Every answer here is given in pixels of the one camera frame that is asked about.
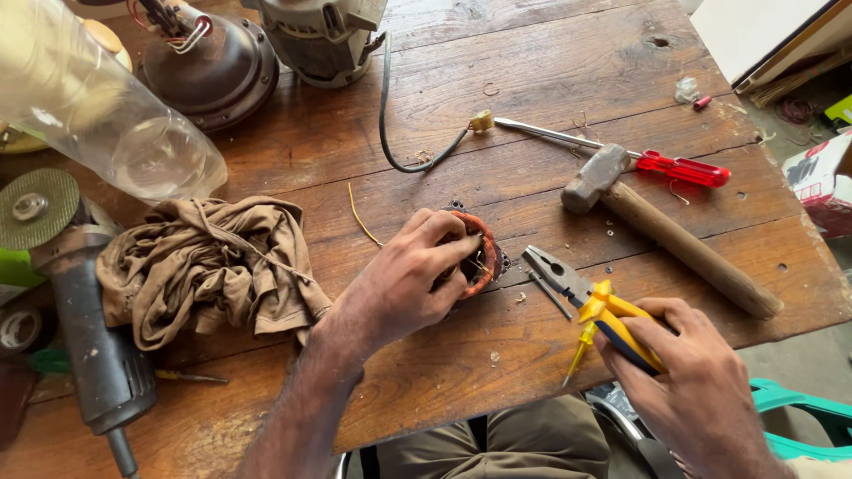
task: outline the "plastic bottle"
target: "plastic bottle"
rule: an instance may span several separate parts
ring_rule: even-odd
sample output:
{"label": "plastic bottle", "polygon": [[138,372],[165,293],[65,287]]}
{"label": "plastic bottle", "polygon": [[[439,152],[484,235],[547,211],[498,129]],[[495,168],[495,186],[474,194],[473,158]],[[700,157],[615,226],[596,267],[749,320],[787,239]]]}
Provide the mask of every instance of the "plastic bottle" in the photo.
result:
{"label": "plastic bottle", "polygon": [[0,5],[0,118],[156,205],[227,180],[207,136],[104,50],[61,0]]}

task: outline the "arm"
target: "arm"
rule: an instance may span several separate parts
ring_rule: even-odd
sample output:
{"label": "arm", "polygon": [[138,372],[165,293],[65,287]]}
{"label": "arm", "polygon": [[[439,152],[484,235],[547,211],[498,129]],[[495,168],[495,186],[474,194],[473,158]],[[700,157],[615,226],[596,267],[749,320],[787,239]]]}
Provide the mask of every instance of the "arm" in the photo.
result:
{"label": "arm", "polygon": [[[459,240],[435,245],[444,238]],[[434,291],[432,284],[480,242],[448,211],[418,211],[314,327],[295,371],[246,449],[237,478],[325,476],[337,423],[364,362],[385,344],[446,316],[467,280],[456,268]]]}
{"label": "arm", "polygon": [[595,346],[642,421],[702,479],[795,479],[763,437],[746,365],[707,316],[681,299],[636,302],[665,317],[675,336],[646,318],[622,318],[669,369],[651,378],[599,334]]}

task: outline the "brown cloth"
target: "brown cloth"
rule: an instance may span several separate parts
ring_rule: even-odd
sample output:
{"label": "brown cloth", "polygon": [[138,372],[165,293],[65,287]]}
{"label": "brown cloth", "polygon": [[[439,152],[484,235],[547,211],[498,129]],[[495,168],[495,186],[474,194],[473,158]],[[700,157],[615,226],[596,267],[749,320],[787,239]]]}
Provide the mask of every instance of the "brown cloth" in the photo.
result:
{"label": "brown cloth", "polygon": [[107,325],[132,322],[142,350],[225,322],[255,334],[295,329],[304,343],[331,307],[311,277],[302,209],[266,196],[160,203],[96,267]]}

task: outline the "pliers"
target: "pliers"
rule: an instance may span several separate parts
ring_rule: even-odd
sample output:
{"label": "pliers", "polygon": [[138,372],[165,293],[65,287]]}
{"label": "pliers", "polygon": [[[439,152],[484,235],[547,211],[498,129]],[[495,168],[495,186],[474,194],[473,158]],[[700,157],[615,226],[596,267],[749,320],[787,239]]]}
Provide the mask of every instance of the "pliers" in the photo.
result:
{"label": "pliers", "polygon": [[659,357],[636,341],[619,318],[642,316],[659,321],[616,297],[609,280],[593,283],[558,258],[532,245],[527,246],[521,256],[548,286],[568,298],[568,302],[580,313],[579,324],[593,321],[622,355],[647,374],[656,376],[668,372]]}

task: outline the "table surface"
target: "table surface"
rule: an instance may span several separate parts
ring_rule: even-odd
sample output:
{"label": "table surface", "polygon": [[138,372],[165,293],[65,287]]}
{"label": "table surface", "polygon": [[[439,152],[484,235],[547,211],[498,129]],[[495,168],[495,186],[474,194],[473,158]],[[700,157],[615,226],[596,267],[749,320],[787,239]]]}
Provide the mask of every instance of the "table surface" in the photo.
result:
{"label": "table surface", "polygon": [[[236,0],[199,5],[257,18]],[[106,23],[138,60],[148,35],[130,18]],[[636,170],[623,180],[786,308],[772,321],[754,320],[601,205],[585,216],[567,214],[559,192],[590,156],[583,148],[575,158],[564,143],[497,128],[468,136],[428,174],[391,169],[377,131],[382,51],[362,79],[342,89],[312,88],[286,72],[258,112],[211,135],[228,167],[228,182],[215,196],[266,194],[304,208],[314,273],[330,297],[377,253],[352,217],[347,183],[361,219],[380,240],[417,209],[458,198],[491,227],[513,264],[448,320],[367,362],[336,452],[611,380],[591,352],[570,386],[560,388],[579,327],[528,281],[520,258],[528,244],[553,251],[593,280],[612,280],[625,299],[685,298],[735,348],[852,314],[849,286],[832,254],[769,150],[757,144],[754,125],[676,0],[390,0],[381,28],[394,33],[388,127],[399,158],[416,163],[417,150],[441,150],[472,114],[490,108],[569,132],[582,132],[572,118],[585,114],[594,130],[589,136],[726,166],[733,175],[718,190],[670,185]],[[684,76],[713,96],[704,111],[675,103],[675,82]],[[484,95],[489,82],[487,91],[498,94]],[[54,151],[0,159],[0,184],[38,167],[70,171],[85,195],[124,224],[141,220],[141,202]],[[527,299],[518,302],[522,293]],[[127,428],[140,476],[228,476],[279,393],[293,352],[287,336],[251,338],[224,327],[210,337],[179,336],[161,350],[160,366],[231,383],[161,382],[159,404]],[[106,440],[83,426],[72,395],[42,391],[33,402],[16,443],[0,453],[0,476],[117,476]]]}

